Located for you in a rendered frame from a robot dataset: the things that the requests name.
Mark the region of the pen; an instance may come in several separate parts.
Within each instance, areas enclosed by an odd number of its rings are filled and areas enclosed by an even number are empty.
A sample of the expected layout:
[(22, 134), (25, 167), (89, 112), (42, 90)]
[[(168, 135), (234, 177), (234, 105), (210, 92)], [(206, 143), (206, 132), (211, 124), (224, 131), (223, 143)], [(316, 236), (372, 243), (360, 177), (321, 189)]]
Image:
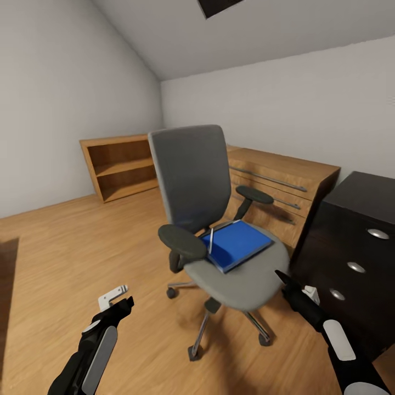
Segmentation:
[[(218, 229), (217, 229), (218, 230)], [(210, 239), (210, 246), (209, 247), (207, 247), (207, 249), (208, 249), (208, 253), (209, 254), (211, 254), (212, 253), (212, 239), (213, 239), (213, 233), (214, 232), (216, 232), (217, 230), (212, 230), (211, 232), (210, 232), (210, 234), (211, 234), (211, 239)]]

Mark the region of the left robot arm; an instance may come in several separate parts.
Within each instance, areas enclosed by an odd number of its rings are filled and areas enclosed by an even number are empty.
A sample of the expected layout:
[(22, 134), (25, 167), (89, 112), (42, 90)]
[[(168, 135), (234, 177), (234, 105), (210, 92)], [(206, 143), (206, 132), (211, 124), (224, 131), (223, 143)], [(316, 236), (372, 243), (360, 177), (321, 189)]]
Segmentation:
[(100, 313), (84, 329), (78, 352), (71, 356), (47, 395), (95, 395), (117, 341), (117, 326), (134, 306), (132, 296), (115, 304), (111, 301), (127, 291), (127, 285), (123, 285), (98, 298)]

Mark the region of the folder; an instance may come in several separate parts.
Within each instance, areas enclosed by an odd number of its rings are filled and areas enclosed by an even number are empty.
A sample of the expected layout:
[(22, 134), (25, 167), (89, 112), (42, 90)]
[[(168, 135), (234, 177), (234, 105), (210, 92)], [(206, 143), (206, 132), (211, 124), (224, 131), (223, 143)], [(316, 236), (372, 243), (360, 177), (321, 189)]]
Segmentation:
[[(210, 233), (200, 238), (207, 247), (210, 239)], [(207, 258), (225, 273), (270, 243), (268, 236), (239, 219), (213, 233), (212, 253), (208, 253)]]

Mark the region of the swivel chair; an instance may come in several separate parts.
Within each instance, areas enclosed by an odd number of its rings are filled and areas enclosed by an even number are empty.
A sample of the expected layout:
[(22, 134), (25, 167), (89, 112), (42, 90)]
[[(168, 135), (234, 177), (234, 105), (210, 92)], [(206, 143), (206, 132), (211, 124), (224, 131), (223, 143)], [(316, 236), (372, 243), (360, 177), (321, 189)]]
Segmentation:
[[(274, 199), (247, 186), (236, 187), (245, 197), (233, 221), (222, 219), (231, 196), (231, 180), (224, 134), (219, 125), (184, 126), (158, 129), (148, 134), (153, 165), (161, 190), (169, 224), (158, 229), (161, 241), (171, 249), (170, 270), (185, 269), (193, 281), (168, 284), (168, 298), (176, 295), (173, 287), (200, 286), (211, 297), (195, 344), (188, 347), (189, 360), (196, 361), (198, 346), (210, 313), (222, 304), (240, 310), (259, 331), (261, 346), (270, 346), (270, 337), (248, 311), (268, 303), (284, 284), (275, 273), (287, 274), (289, 254), (285, 245), (269, 231), (249, 223), (268, 236), (272, 243), (245, 261), (222, 273), (208, 258), (208, 249), (200, 238), (212, 230), (242, 220), (253, 200), (270, 205)], [(195, 236), (201, 230), (204, 233)]]

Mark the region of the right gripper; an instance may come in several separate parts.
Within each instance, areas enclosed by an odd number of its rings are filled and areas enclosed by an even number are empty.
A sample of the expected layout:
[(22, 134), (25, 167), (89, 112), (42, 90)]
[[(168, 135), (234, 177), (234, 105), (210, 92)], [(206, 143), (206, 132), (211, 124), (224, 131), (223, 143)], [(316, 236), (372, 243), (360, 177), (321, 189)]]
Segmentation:
[(311, 298), (306, 296), (302, 291), (300, 284), (296, 280), (292, 280), (287, 276), (287, 274), (284, 274), (279, 270), (275, 270), (275, 273), (286, 285), (284, 290), (280, 289), (294, 312), (298, 311), (299, 314), (305, 318), (307, 309), (313, 306), (319, 306), (314, 303)]

